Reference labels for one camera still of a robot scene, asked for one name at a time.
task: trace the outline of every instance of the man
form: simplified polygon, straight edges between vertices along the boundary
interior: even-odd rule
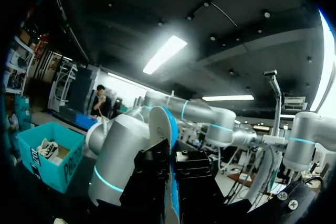
[[[92,104],[91,115],[100,115],[98,108],[105,103],[106,97],[103,95],[105,91],[105,87],[103,85],[97,86],[96,97],[94,98]]]

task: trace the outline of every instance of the white robotic arm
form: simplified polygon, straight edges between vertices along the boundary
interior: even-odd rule
[[[330,151],[336,151],[336,119],[313,112],[298,113],[293,122],[283,164],[295,171],[305,170],[316,143]]]

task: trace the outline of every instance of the blue bin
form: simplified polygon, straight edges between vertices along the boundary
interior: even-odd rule
[[[31,114],[29,110],[19,110],[16,113],[16,117],[19,121],[19,125],[22,126],[25,123],[30,123],[32,120]]]
[[[55,122],[47,123],[18,134],[19,148],[24,166],[53,189],[65,193],[76,168],[83,157],[84,135]],[[54,140],[69,149],[57,165],[37,153],[43,139]]]
[[[18,113],[18,111],[20,110],[29,110],[29,98],[16,95],[15,96],[15,112]]]
[[[95,123],[97,123],[97,119],[92,119],[88,115],[77,114],[75,123],[85,129],[90,129]]]

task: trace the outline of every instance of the ceiling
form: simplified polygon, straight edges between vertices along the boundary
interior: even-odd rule
[[[274,117],[275,100],[264,71],[277,69],[282,92],[306,97],[308,108],[316,94],[323,32],[318,9],[307,0],[62,0],[62,4],[90,63],[142,84],[174,90],[187,99],[253,94],[253,101],[210,105],[256,118]],[[265,10],[271,17],[264,16]],[[188,45],[154,74],[142,73],[172,35]]]

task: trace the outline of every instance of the spotlight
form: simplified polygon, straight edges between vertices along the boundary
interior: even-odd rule
[[[193,20],[194,17],[195,17],[194,15],[189,15],[187,16],[187,20]]]
[[[265,18],[269,18],[271,16],[271,13],[269,13],[268,11],[265,11],[264,16],[265,16]]]

